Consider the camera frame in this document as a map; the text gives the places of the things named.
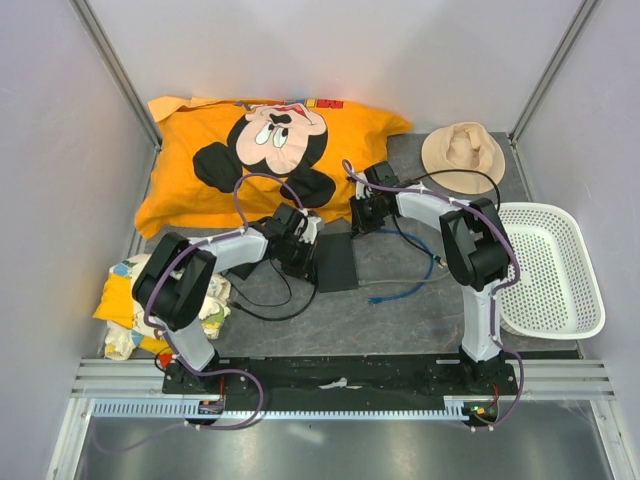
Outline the black network switch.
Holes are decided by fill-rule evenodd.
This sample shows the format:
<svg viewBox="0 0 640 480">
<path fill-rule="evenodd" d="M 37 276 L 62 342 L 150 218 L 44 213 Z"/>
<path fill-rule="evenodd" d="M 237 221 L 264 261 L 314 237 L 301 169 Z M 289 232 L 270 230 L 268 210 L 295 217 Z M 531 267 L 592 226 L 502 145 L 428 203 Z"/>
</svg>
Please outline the black network switch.
<svg viewBox="0 0 640 480">
<path fill-rule="evenodd" d="M 320 293 L 350 291 L 359 287 L 352 238 L 348 232 L 319 237 L 315 269 Z"/>
</svg>

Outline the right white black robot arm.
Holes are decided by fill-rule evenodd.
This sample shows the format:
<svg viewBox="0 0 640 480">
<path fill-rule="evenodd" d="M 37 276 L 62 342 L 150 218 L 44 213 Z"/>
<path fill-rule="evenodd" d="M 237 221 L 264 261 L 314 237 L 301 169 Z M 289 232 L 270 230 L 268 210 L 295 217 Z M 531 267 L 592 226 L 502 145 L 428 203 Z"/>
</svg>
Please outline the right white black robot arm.
<svg viewBox="0 0 640 480">
<path fill-rule="evenodd" d="M 469 393 L 483 392 L 505 372 L 497 293 L 519 279 L 508 279 L 509 269 L 518 273 L 519 265 L 496 205 L 487 198 L 456 199 L 420 182 L 400 186 L 387 162 L 362 173 L 348 160 L 342 166 L 356 185 L 350 199 L 353 235 L 381 229 L 390 216 L 416 220 L 440 233 L 446 268 L 463 294 L 458 381 Z"/>
</svg>

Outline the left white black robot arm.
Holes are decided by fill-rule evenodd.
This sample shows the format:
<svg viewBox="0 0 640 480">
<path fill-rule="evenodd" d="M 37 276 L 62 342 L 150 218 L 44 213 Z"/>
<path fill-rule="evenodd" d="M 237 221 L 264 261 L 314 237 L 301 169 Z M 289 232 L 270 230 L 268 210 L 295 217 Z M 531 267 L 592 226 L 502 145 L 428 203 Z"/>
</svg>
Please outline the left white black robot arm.
<svg viewBox="0 0 640 480">
<path fill-rule="evenodd" d="M 313 256 L 325 221 L 313 212 L 282 204 L 276 212 L 239 229 L 188 239 L 171 232 L 162 237 L 138 275 L 132 297 L 143 308 L 145 325 L 163 334 L 198 393 L 216 388 L 220 356 L 206 337 L 198 314 L 210 280 L 236 267 L 274 259 L 290 275 L 314 279 Z"/>
</svg>

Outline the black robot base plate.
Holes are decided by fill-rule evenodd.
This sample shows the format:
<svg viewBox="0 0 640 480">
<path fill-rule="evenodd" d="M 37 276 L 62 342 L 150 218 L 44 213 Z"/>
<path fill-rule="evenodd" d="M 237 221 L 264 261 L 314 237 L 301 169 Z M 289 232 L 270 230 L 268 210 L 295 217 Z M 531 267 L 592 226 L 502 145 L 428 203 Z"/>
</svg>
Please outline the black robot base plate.
<svg viewBox="0 0 640 480">
<path fill-rule="evenodd" d="M 489 386 L 471 389 L 458 376 L 459 355 L 365 355 L 236 357 L 220 361 L 229 374 L 197 379 L 171 363 L 165 394 L 220 394 L 225 403 L 250 410 L 257 405 L 339 407 L 436 407 L 447 396 L 516 394 L 516 375 L 505 372 Z"/>
</svg>

